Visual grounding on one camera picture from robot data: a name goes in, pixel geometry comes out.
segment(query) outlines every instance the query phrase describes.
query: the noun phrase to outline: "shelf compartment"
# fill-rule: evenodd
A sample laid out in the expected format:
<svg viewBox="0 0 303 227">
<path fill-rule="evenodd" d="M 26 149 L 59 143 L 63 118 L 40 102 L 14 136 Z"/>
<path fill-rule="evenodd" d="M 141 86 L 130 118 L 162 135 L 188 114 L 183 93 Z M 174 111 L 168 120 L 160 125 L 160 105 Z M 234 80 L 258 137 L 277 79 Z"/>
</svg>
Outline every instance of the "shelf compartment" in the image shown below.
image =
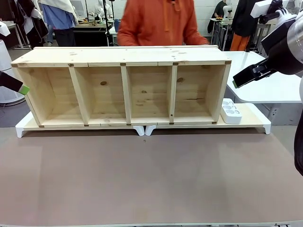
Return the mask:
<svg viewBox="0 0 303 227">
<path fill-rule="evenodd" d="M 126 126 L 120 67 L 70 68 L 81 113 L 89 126 Z"/>
<path fill-rule="evenodd" d="M 219 119 L 226 65 L 178 66 L 175 124 L 212 124 Z"/>
<path fill-rule="evenodd" d="M 30 87 L 28 102 L 36 121 L 44 127 L 83 126 L 79 104 L 68 68 L 18 68 Z"/>
<path fill-rule="evenodd" d="M 133 125 L 169 124 L 171 66 L 127 67 Z"/>
</svg>

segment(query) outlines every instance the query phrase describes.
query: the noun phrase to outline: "wood knot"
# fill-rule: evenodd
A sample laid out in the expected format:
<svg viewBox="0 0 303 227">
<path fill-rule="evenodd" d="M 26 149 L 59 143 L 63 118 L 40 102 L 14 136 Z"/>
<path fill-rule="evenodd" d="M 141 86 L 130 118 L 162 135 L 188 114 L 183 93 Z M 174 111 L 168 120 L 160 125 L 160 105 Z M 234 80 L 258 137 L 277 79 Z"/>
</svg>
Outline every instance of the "wood knot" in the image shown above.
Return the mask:
<svg viewBox="0 0 303 227">
<path fill-rule="evenodd" d="M 179 78 L 179 79 L 177 79 L 177 83 L 182 83 L 184 81 L 184 78 Z"/>
</svg>

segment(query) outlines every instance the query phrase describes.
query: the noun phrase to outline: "person in black shirt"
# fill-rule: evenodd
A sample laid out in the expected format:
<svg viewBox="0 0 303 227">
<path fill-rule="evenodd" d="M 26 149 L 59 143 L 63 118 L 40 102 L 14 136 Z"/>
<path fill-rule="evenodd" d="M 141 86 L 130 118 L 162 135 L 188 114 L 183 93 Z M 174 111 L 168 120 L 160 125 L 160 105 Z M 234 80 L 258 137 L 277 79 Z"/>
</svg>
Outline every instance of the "person in black shirt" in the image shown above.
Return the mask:
<svg viewBox="0 0 303 227">
<path fill-rule="evenodd" d="M 215 18 L 217 17 L 224 17 L 224 11 L 223 11 L 223 7 L 227 6 L 226 4 L 226 0 L 222 0 L 218 3 L 218 5 L 216 6 L 215 10 L 214 10 L 214 16 Z"/>
</svg>

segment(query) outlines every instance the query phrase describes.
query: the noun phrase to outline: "blue container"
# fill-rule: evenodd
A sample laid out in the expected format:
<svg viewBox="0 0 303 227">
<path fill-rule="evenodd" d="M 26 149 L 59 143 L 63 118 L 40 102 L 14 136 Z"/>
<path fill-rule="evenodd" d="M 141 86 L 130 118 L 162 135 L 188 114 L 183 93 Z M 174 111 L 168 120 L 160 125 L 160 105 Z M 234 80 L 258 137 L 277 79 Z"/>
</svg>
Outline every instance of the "blue container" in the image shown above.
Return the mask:
<svg viewBox="0 0 303 227">
<path fill-rule="evenodd" d="M 116 32 L 118 32 L 118 30 L 119 30 L 120 22 L 121 22 L 120 19 L 115 19 L 114 25 L 115 25 Z"/>
</svg>

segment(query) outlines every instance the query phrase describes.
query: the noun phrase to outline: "black pants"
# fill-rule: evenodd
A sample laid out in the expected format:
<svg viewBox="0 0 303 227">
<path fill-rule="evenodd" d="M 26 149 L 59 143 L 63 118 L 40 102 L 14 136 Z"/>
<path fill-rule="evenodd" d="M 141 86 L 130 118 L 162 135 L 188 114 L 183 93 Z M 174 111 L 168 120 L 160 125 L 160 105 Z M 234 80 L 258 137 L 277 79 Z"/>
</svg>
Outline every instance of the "black pants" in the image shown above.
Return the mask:
<svg viewBox="0 0 303 227">
<path fill-rule="evenodd" d="M 54 29 L 58 46 L 76 46 L 74 31 L 72 28 L 64 30 Z"/>
</svg>

